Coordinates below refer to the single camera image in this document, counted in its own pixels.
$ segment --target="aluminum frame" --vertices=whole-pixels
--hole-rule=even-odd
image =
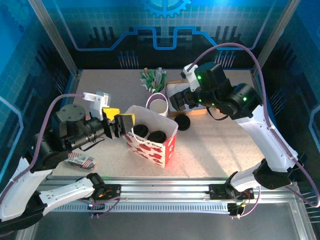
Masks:
[[[63,39],[61,38],[56,28],[56,25],[52,21],[47,9],[45,8],[42,0],[28,0],[28,1],[31,7],[33,8],[36,16],[38,17],[39,21],[41,22],[42,26],[44,27],[46,33],[48,34],[49,38],[51,39],[56,50],[60,54],[70,74],[73,77],[77,77],[79,73],[78,68],[73,58],[71,57]]]
[[[299,5],[301,0],[288,0],[287,5],[282,11],[282,14],[280,18],[278,19],[276,25],[273,27],[273,30],[267,39],[265,45],[263,46],[259,56],[258,56],[258,62],[261,68],[266,63],[269,55],[271,54],[272,50],[276,46],[276,43],[278,42],[279,38],[283,34],[286,26],[288,25],[291,17],[296,11],[297,6]],[[253,75],[257,76],[258,70],[257,67],[254,67]]]
[[[81,177],[49,176],[38,188],[39,191],[50,190],[74,183]],[[231,203],[233,200],[210,200],[205,191],[209,184],[224,184],[223,178],[178,178],[178,177],[108,177],[103,178],[106,184],[121,184],[122,201],[126,204],[136,203]],[[296,183],[291,186],[298,191]],[[254,189],[257,198],[258,189]],[[261,188],[261,204],[288,203],[292,212],[294,223],[301,240],[316,240],[312,225],[309,221],[304,202],[284,187],[269,190]],[[37,225],[18,232],[17,240],[32,239],[30,231],[36,231]]]

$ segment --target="table surface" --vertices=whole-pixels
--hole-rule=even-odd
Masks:
[[[180,70],[167,70],[167,81],[180,80]],[[232,85],[253,86],[249,70],[225,70]],[[112,95],[111,107],[125,112],[130,106],[144,106],[147,94],[140,86],[140,71],[83,70],[76,93],[106,92]],[[74,103],[90,111],[90,103],[75,99]],[[217,118],[222,117],[214,112]],[[251,137],[230,118],[215,121],[208,114],[190,116],[187,131],[178,131],[176,147],[166,168],[132,153],[125,141],[108,139],[84,154],[95,158],[93,170],[76,168],[61,162],[53,171],[56,176],[85,176],[97,172],[110,177],[228,177],[235,171],[254,166],[263,155]]]

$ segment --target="red and white paper bag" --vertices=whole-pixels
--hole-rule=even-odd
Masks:
[[[132,132],[123,136],[132,152],[164,168],[175,150],[178,124],[170,118],[161,116],[142,106],[131,106],[126,111],[126,114],[134,114],[135,125],[146,125],[149,133],[162,131],[166,134],[166,141],[164,143],[152,141],[139,143],[135,140]],[[135,136],[142,142],[147,141],[145,138]]]

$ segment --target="yellow block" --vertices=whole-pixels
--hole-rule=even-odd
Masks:
[[[110,121],[113,121],[115,119],[115,115],[120,113],[120,109],[114,107],[104,107],[102,108],[102,111],[106,114],[106,117],[110,119]]]

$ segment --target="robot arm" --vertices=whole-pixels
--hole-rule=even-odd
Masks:
[[[97,173],[90,173],[75,183],[57,189],[36,191],[39,184],[60,162],[68,158],[72,150],[94,142],[103,135],[111,139],[119,138],[134,126],[133,114],[120,114],[119,109],[109,107],[109,95],[101,92],[84,93],[83,98],[92,101],[91,119],[85,120],[86,112],[77,104],[68,104],[55,112],[51,127],[43,135],[36,164],[13,182],[19,173],[29,167],[39,134],[29,141],[26,154],[20,158],[10,180],[13,185],[0,204],[0,232],[25,229],[53,209],[78,199],[90,198],[95,202],[120,195],[120,191],[117,191],[120,186],[106,185]]]
[[[172,106],[177,111],[183,111],[185,104],[190,108],[203,105],[207,109],[219,109],[249,133],[265,157],[256,166],[230,176],[227,192],[236,197],[240,192],[257,186],[276,189],[290,185],[290,175],[295,163],[269,131],[262,100],[254,88],[245,83],[231,86],[222,67],[214,62],[194,65],[187,71],[189,67],[190,65],[184,67],[181,75],[187,78],[190,88],[170,97]],[[274,126],[273,129],[286,143],[292,155],[297,157],[297,152],[287,144],[277,128]]]

